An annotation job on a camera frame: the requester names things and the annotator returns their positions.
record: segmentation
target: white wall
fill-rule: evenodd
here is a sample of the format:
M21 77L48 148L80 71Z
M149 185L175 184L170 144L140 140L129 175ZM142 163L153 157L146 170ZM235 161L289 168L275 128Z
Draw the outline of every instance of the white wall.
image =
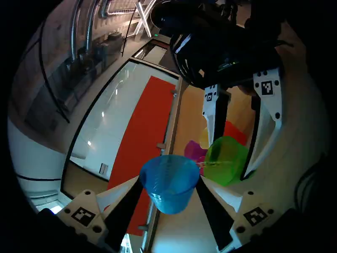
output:
M8 119L8 142L14 169L28 178L61 178L65 154L46 148L21 133ZM27 181L20 179L25 191L59 189L60 181Z
M71 158L73 162L99 176L101 163L107 164L108 171L104 178L110 178L128 122L151 76L174 85L178 83L177 79L159 70L129 62L105 89L88 115L73 149L73 153L86 158Z

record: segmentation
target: red panel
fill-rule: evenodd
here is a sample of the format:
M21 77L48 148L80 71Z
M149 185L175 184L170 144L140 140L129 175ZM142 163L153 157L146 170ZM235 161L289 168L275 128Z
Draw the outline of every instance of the red panel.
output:
M225 130L224 130L224 136L233 137L242 146L245 146L246 143L247 143L247 136L244 133L240 132L240 130L237 129L229 121L226 121Z
M131 116L112 168L108 189L139 175L142 166L160 155L169 121L175 86L151 76ZM142 235L139 225L146 224L150 198L143 190L127 233Z

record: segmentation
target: black cable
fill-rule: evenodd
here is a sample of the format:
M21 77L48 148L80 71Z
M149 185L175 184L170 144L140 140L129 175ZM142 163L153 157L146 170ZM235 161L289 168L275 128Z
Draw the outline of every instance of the black cable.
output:
M122 51L122 57L124 55L124 49L125 49L125 45L126 45L126 40L128 39L128 33L129 33L130 26L131 26L131 21L132 21L132 19L134 17L134 13L136 12L136 9L137 9L137 7L134 8L134 11L132 13L132 16L131 16L131 19L130 19L130 23L129 23L129 26L128 26L128 30L126 31L125 42L124 42L123 51Z
M309 188L310 185L313 184L313 182L315 181L315 175L312 175L307 183L305 184L304 188L303 188L303 191L302 191L302 195L301 195L301 200L300 200L300 204L299 204L299 208L300 210L303 212L304 211L304 208L303 208L303 205L304 205L304 198L305 198L305 193L307 192L307 189Z
M43 75L43 78L45 80L45 86L47 87L48 91L49 91L49 94L51 96L51 99L53 100L54 104L56 105L57 109L60 111L61 113L61 116L65 119L65 121L67 123L70 123L69 119L67 118L67 116L65 115L64 111L62 110L61 106L59 105L59 103L57 102L57 99L50 87L50 84L48 82L48 78L47 78L47 75L45 73L45 67L44 67L44 64L43 64L43 58L42 58L42 35L43 35L43 29L45 27L45 23L46 23L47 19L45 19L42 23L42 26L41 26L41 30L40 30L40 38L39 38L39 62L40 62L40 67L41 67L41 72L42 72L42 75Z
M39 43L40 39L36 40L21 56L19 64L26 58L27 54L34 48L34 46Z
M294 204L295 204L295 208L296 208L296 210L298 210L298 211L301 211L302 209L302 206L300 206L300 204L301 203L299 203L299 201L298 201L298 192L299 192L299 189L300 189L300 186L301 186L301 184L304 182L304 180L306 179L306 178L308 178L308 177L310 177L313 173L315 173L315 172L317 172L317 170L318 169L320 169L321 167L322 167L322 163L323 163L323 161L324 161L324 156L322 156L320 159L319 159L319 161L317 162L317 163L315 163L312 167L310 167L302 176L301 176L301 178L298 180L298 182L297 182L297 184L296 184L296 186L295 186L295 191L294 191ZM307 184L309 183L311 183L312 182L312 180L313 181L315 181L315 179L316 179L316 175L317 175L317 173L315 174L315 175L313 175L313 179L309 179L308 181L307 181ZM304 192L304 190L306 190L308 188L308 186L307 185L305 185L304 186L304 189L303 189L303 192L302 192L302 195L303 194L305 194L305 192Z

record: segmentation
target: plastic cup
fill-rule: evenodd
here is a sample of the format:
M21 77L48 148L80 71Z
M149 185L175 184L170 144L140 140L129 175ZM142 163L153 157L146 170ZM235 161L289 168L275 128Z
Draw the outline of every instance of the plastic cup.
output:
M183 156L167 155L149 160L140 171L140 181L159 211L183 211L199 180L199 167Z
M210 146L204 161L203 175L227 186L240 181L248 149L234 138L223 136Z
M196 143L193 140L190 140L185 147L184 156L192 160L198 160L199 157L205 156L207 149L202 149L199 143Z

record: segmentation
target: metal pipe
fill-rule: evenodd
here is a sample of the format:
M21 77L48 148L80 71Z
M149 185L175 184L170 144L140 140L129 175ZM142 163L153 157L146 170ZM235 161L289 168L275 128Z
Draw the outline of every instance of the metal pipe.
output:
M91 50L91 39L92 39L92 30L94 26L94 16L95 10L98 6L99 0L93 0L88 10L88 23L87 23L87 31L86 31L86 54L89 54Z
M74 6L74 10L71 16L70 24L70 49L71 49L71 62L77 59L76 39L77 39L77 24L78 16L80 14L80 8L83 0L77 0Z
M112 16L131 14L134 12L134 8L125 8L109 12L112 0L110 0L109 3L108 1L109 0L102 1L101 8L99 10L99 17L101 19L106 19Z

